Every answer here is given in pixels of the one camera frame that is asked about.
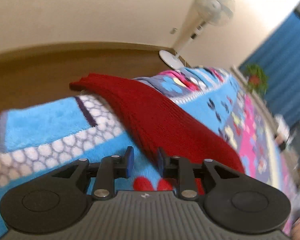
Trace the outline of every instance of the electric fan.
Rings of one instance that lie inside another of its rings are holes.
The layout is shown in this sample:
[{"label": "electric fan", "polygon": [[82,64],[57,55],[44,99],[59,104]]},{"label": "electric fan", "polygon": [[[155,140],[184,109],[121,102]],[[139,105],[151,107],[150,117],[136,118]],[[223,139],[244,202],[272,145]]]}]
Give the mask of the electric fan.
[{"label": "electric fan", "polygon": [[203,26],[206,23],[222,26],[227,24],[233,17],[234,0],[195,0],[194,3],[202,22],[176,55],[172,55],[165,50],[160,50],[159,52],[162,60],[173,69],[184,67],[183,63],[179,60],[180,53],[202,32]]}]

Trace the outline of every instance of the white logo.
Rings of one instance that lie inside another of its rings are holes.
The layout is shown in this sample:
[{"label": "white logo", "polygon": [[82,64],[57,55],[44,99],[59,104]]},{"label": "white logo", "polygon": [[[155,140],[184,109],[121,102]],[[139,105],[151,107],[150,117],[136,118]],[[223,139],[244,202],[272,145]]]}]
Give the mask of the white logo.
[{"label": "white logo", "polygon": [[141,195],[141,197],[147,198],[147,197],[150,197],[150,195],[149,195],[148,193],[143,193],[143,194]]}]

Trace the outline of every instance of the fan base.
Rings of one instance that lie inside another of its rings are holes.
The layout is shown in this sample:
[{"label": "fan base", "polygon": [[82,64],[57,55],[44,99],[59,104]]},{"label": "fan base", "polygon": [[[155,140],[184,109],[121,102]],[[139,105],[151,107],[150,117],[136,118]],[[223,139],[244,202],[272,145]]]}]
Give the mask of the fan base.
[{"label": "fan base", "polygon": [[159,55],[160,58],[162,58],[162,60],[172,69],[179,69],[184,67],[179,58],[175,58],[174,55],[165,50],[160,50]]}]

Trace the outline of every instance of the beige wall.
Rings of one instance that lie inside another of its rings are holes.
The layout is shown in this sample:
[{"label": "beige wall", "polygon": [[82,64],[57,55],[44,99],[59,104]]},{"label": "beige wall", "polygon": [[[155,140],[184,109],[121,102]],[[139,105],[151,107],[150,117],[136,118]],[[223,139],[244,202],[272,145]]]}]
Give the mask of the beige wall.
[{"label": "beige wall", "polygon": [[[208,26],[182,56],[192,65],[239,64],[299,0],[236,0],[233,21]],[[0,52],[70,41],[118,41],[178,48],[196,21],[193,0],[0,0]],[[172,28],[178,32],[171,35]]]}]

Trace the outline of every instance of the potted plant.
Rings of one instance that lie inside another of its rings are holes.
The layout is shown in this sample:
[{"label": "potted plant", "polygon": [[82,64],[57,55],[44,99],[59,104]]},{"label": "potted plant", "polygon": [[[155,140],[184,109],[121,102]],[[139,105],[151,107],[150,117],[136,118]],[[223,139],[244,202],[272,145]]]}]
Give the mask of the potted plant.
[{"label": "potted plant", "polygon": [[263,69],[258,64],[249,64],[246,66],[245,74],[249,77],[248,91],[252,93],[255,90],[258,95],[263,97],[268,88],[268,77]]}]

